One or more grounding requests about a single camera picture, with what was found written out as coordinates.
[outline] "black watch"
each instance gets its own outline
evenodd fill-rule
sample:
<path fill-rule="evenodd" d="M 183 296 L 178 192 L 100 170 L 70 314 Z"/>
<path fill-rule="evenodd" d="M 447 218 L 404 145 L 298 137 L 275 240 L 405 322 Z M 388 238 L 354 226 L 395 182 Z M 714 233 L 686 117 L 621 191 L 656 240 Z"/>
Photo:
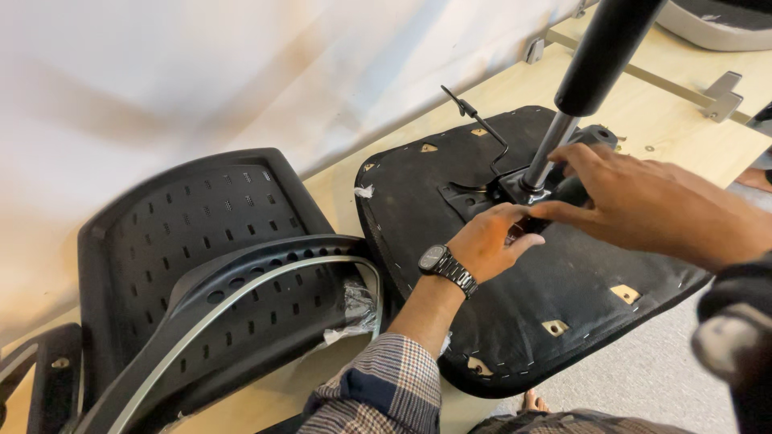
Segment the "black watch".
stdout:
<path fill-rule="evenodd" d="M 436 274 L 445 277 L 464 291 L 468 300 L 477 291 L 477 280 L 455 260 L 447 246 L 438 244 L 429 247 L 418 261 L 418 268 L 424 274 Z"/>

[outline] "screw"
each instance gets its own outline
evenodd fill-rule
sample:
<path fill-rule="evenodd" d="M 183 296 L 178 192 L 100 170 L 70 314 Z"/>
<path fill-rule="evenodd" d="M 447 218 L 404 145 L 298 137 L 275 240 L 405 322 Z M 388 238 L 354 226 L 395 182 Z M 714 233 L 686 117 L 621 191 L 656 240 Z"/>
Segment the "screw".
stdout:
<path fill-rule="evenodd" d="M 62 368 L 66 368 L 68 366 L 69 366 L 69 359 L 68 358 L 64 358 L 64 357 L 57 358 L 51 364 L 51 368 L 56 368 L 56 369 L 62 369 Z"/>

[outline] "black armrest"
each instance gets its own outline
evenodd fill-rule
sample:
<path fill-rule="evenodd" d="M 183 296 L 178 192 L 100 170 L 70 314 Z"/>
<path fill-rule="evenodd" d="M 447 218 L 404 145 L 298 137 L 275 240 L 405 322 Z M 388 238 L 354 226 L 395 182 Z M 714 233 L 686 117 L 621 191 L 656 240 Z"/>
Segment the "black armrest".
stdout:
<path fill-rule="evenodd" d="M 26 341 L 0 363 L 0 426 L 5 402 L 33 364 L 35 383 L 27 434 L 55 434 L 78 414 L 80 326 L 70 323 Z"/>

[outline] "white backdrop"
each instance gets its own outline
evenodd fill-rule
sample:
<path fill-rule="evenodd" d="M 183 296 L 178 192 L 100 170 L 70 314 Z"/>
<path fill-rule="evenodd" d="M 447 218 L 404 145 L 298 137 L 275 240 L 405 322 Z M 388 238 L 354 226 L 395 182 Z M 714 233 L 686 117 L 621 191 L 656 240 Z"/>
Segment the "white backdrop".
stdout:
<path fill-rule="evenodd" d="M 578 0 L 0 0 L 0 347 L 77 303 L 76 234 L 192 158 L 303 178 L 521 60 Z"/>

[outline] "wooden table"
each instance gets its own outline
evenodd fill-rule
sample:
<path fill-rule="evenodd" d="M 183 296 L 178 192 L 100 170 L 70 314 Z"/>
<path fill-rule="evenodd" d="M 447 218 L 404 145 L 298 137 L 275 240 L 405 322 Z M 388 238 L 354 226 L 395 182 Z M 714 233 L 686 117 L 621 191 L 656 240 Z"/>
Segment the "wooden table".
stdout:
<path fill-rule="evenodd" d="M 553 97 L 571 61 L 571 51 L 558 44 L 547 47 L 541 61 L 518 63 L 465 92 L 483 117 L 514 111 L 526 105 L 555 109 Z M 468 124 L 453 103 L 445 103 L 364 149 L 307 179 L 305 185 L 336 232 L 362 236 L 354 204 L 354 177 L 366 157 L 459 125 Z M 770 139 L 736 122 L 717 124 L 694 105 L 672 93 L 623 74 L 602 108 L 580 126 L 603 124 L 618 136 L 621 152 L 680 164 L 726 187 L 769 145 Z M 69 313 L 73 319 L 77 312 Z M 352 337 L 294 361 L 210 405 L 174 427 L 175 434 L 220 432 L 252 434 L 300 412 L 311 390 L 337 372 L 368 342 Z M 7 354 L 12 346 L 4 348 Z M 2 434 L 23 432 L 29 406 L 31 376 L 8 403 L 8 426 Z M 465 395 L 443 380 L 443 432 L 468 432 L 499 403 Z"/>
<path fill-rule="evenodd" d="M 586 9 L 584 17 L 567 19 L 555 25 L 547 39 L 573 48 L 570 41 L 560 36 L 574 42 L 581 41 L 597 8 L 597 5 L 591 6 Z M 667 80 L 673 85 L 670 91 L 680 93 L 682 97 L 704 107 L 713 101 L 702 92 L 714 81 L 726 71 L 742 74 L 743 79 L 733 92 L 743 96 L 743 102 L 738 108 L 738 114 L 742 116 L 735 118 L 743 124 L 772 101 L 772 50 L 737 53 L 712 51 L 698 47 L 654 24 L 632 57 L 630 65 L 634 68 L 628 70 L 629 73 L 643 80 L 649 77 L 659 82 Z"/>

